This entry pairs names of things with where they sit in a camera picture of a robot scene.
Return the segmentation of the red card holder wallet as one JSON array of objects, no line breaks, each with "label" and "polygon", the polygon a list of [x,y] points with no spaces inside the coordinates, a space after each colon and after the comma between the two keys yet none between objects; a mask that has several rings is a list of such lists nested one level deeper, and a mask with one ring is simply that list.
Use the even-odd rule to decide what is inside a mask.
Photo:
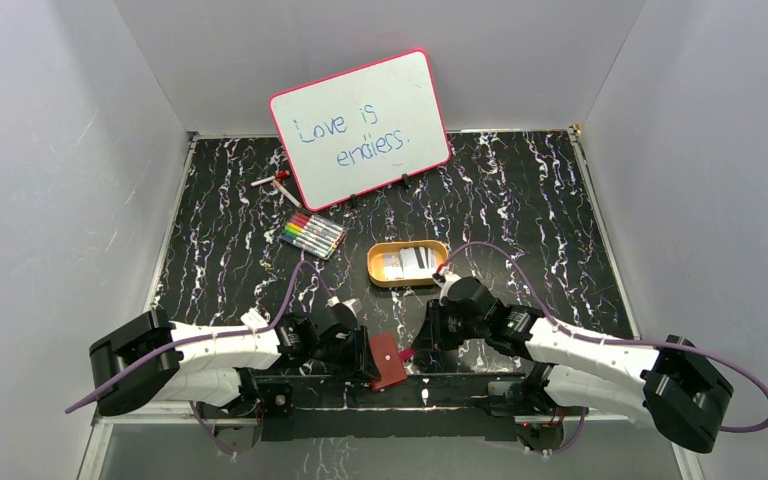
[{"label": "red card holder wallet", "polygon": [[412,347],[400,349],[390,333],[382,333],[370,338],[370,349],[380,379],[371,381],[374,392],[402,383],[408,373],[405,363],[415,355]]}]

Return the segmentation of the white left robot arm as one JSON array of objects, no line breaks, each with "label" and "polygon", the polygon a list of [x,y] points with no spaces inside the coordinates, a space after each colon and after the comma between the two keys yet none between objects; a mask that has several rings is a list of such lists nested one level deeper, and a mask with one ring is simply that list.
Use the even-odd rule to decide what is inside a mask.
[{"label": "white left robot arm", "polygon": [[261,396],[257,371],[324,364],[337,377],[381,378],[368,331],[349,302],[313,317],[285,313],[269,324],[255,309],[231,327],[189,325],[149,310],[93,343],[95,390],[89,399],[103,417],[129,414],[151,402],[193,402],[246,416]]}]

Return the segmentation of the stack of silver cards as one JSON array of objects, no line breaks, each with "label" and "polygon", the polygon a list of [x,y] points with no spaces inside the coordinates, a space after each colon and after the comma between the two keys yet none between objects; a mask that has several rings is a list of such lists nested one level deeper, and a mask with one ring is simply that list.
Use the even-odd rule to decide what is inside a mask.
[{"label": "stack of silver cards", "polygon": [[438,268],[436,253],[429,247],[407,247],[382,255],[384,278],[388,281],[430,277]]}]

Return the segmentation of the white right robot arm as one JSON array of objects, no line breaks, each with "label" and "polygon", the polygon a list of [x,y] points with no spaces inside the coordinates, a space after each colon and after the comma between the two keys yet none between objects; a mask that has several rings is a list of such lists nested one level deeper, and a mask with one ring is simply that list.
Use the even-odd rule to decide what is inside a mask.
[{"label": "white right robot arm", "polygon": [[415,351],[451,351],[484,341],[528,360],[525,405],[537,414],[585,407],[624,415],[696,453],[713,450],[734,389],[691,342],[671,335],[641,345],[552,320],[541,310],[508,305],[475,277],[436,273]]}]

